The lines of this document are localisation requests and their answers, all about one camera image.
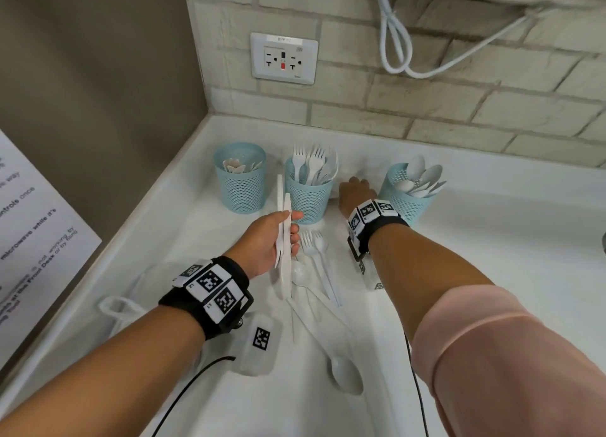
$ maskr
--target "wall outlet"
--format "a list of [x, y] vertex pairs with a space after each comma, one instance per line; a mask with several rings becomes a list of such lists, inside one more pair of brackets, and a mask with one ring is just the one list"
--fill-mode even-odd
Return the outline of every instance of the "wall outlet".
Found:
[[288, 36], [250, 34], [253, 76], [299, 84], [314, 84], [318, 42]]

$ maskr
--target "paper notice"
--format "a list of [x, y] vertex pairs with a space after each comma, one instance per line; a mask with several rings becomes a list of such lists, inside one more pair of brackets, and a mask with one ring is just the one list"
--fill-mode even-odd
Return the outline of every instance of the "paper notice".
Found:
[[100, 243], [0, 131], [0, 367]]

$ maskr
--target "brick wall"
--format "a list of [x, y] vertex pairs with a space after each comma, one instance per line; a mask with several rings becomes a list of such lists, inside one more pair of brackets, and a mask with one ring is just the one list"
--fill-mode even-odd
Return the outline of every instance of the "brick wall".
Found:
[[[521, 8], [391, 0], [425, 71]], [[386, 74], [375, 0], [188, 0], [216, 112], [606, 168], [606, 11], [532, 20], [432, 80]], [[313, 86], [256, 80], [249, 34], [318, 40]]]

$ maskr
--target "white countertop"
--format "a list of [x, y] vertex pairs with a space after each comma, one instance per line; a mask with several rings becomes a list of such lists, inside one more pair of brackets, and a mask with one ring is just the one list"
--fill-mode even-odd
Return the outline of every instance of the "white countertop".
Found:
[[[279, 161], [295, 138], [336, 146], [344, 161], [341, 177], [363, 175], [377, 188], [390, 164], [413, 154], [421, 152], [428, 163], [443, 164], [450, 189], [437, 197], [415, 229], [512, 291], [606, 369], [606, 333], [601, 329], [606, 325], [606, 256], [601, 245], [606, 172], [261, 120], [213, 117], [203, 126], [46, 331], [0, 398], [0, 412], [102, 342], [108, 326], [95, 310], [100, 297], [124, 294], [151, 264], [221, 253], [256, 218], [233, 214], [218, 199], [210, 156], [218, 145], [237, 140], [259, 143], [268, 152], [272, 188]], [[262, 213], [275, 207], [273, 199], [269, 197]], [[251, 284], [252, 310], [284, 324], [273, 371], [251, 378], [228, 372], [228, 365], [213, 367], [214, 373], [205, 373], [171, 412], [159, 435], [371, 435], [367, 408], [381, 437], [423, 434], [404, 334], [393, 306], [384, 291], [365, 290], [348, 255], [336, 205], [329, 204], [325, 219], [314, 228], [329, 240], [344, 310], [356, 329], [351, 346], [337, 333], [332, 339], [343, 343], [340, 349], [351, 349], [365, 395], [347, 396], [330, 384], [326, 358], [303, 327], [297, 327], [298, 321], [293, 341], [290, 307], [277, 298], [271, 286], [275, 277], [266, 275]], [[209, 345], [207, 361], [224, 349], [221, 343]], [[421, 389], [430, 435], [445, 436], [427, 388]]]

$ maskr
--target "light blue cup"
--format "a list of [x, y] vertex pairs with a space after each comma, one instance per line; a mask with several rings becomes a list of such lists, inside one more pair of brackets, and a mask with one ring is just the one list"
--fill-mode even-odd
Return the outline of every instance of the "light blue cup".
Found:
[[[304, 217], [296, 223], [312, 225], [318, 223], [324, 216], [326, 206], [329, 203], [330, 190], [333, 188], [334, 180], [318, 186], [309, 186], [294, 180], [293, 159], [288, 158], [284, 170], [286, 192], [290, 193], [293, 210], [300, 210]], [[307, 164], [300, 170], [300, 180], [307, 180]]]
[[[225, 171], [223, 161], [239, 159], [250, 171], [252, 164], [263, 162], [260, 168], [243, 174]], [[251, 214], [262, 209], [265, 203], [265, 170], [267, 155], [254, 143], [238, 142], [225, 145], [215, 151], [215, 170], [221, 187], [221, 201], [232, 212]]]
[[378, 199], [387, 199], [394, 206], [396, 211], [404, 220], [412, 225], [429, 207], [436, 196], [417, 198], [410, 196], [399, 189], [394, 188], [394, 185], [401, 180], [408, 180], [406, 175], [407, 163], [394, 164], [387, 171], [383, 186], [379, 192]]

